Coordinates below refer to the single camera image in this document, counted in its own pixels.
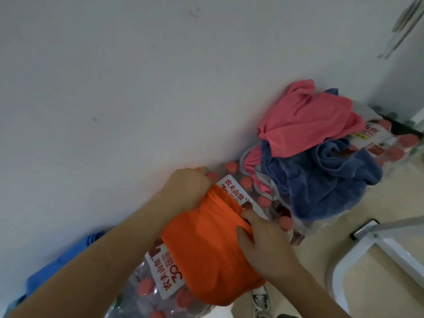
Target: product label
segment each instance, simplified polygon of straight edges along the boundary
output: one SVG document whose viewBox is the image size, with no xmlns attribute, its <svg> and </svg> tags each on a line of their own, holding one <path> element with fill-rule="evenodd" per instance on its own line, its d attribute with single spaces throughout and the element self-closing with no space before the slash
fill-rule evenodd
<svg viewBox="0 0 424 318">
<path fill-rule="evenodd" d="M 234 177 L 227 175 L 217 184 L 230 194 L 230 196 L 234 198 L 243 208 L 248 208 L 250 206 L 261 218 L 268 220 L 268 217 L 265 215 L 262 208 L 252 200 L 249 194 L 246 193 Z"/>
<path fill-rule="evenodd" d="M 396 141 L 395 136 L 374 122 L 368 122 L 363 131 L 348 135 L 347 139 L 352 146 L 366 148 L 373 156 L 383 154 Z"/>
<path fill-rule="evenodd" d="M 168 299 L 179 288 L 185 285 L 185 280 L 165 244 L 155 247 L 146 253 L 156 287 L 163 300 Z"/>
</svg>

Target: black and white sneaker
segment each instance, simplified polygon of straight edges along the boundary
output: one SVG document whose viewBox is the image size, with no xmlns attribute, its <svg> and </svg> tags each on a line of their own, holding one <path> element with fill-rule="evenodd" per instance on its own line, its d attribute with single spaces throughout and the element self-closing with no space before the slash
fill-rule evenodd
<svg viewBox="0 0 424 318">
<path fill-rule="evenodd" d="M 271 318 L 271 299 L 265 286 L 253 289 L 254 318 Z"/>
</svg>

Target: pink cloth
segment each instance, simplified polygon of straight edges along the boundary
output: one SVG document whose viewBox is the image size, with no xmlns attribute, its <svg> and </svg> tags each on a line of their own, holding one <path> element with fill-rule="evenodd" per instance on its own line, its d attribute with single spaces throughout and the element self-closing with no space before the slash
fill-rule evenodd
<svg viewBox="0 0 424 318">
<path fill-rule="evenodd" d="M 312 79 L 292 83 L 287 94 L 262 118 L 258 136 L 269 142 L 273 157 L 290 157 L 326 138 L 342 138 L 365 127 L 362 118 L 352 111 L 349 98 L 314 91 Z"/>
<path fill-rule="evenodd" d="M 261 163 L 261 157 L 262 157 L 261 146 L 258 145 L 257 147 L 252 149 L 250 153 L 246 156 L 246 159 L 244 161 L 244 169 L 246 170 L 247 173 L 252 175 L 253 181 L 262 192 L 272 195 L 272 190 L 269 187 L 267 187 L 265 184 L 263 184 L 255 174 L 254 168 L 255 166 Z"/>
</svg>

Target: beige floor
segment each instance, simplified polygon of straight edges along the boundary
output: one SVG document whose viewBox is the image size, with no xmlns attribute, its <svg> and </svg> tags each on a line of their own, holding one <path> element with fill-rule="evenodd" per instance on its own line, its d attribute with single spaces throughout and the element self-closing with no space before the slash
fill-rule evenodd
<svg viewBox="0 0 424 318">
<path fill-rule="evenodd" d="M 411 166 L 369 190 L 360 204 L 320 232 L 295 247 L 300 262 L 325 286 L 325 274 L 352 245 L 349 233 L 370 218 L 387 222 L 424 214 L 424 165 L 418 158 Z M 424 237 L 398 240 L 418 261 L 424 263 Z M 272 286 L 273 317 L 281 313 L 299 315 Z M 424 289 L 418 286 L 378 247 L 371 248 L 348 271 L 344 280 L 346 297 L 355 318 L 424 317 Z M 253 316 L 250 296 L 238 299 L 235 318 Z"/>
</svg>

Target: person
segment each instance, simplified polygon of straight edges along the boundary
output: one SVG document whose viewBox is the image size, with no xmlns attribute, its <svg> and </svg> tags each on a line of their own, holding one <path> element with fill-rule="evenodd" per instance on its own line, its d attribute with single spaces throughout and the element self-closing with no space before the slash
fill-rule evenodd
<svg viewBox="0 0 424 318">
<path fill-rule="evenodd" d="M 164 227 L 200 205 L 214 184 L 207 173 L 206 168 L 175 171 L 149 202 L 65 265 L 9 317 L 103 317 Z M 254 242 L 236 228 L 247 261 L 303 318 L 349 317 L 302 267 L 276 224 L 252 210 L 242 217 L 253 227 Z"/>
</svg>

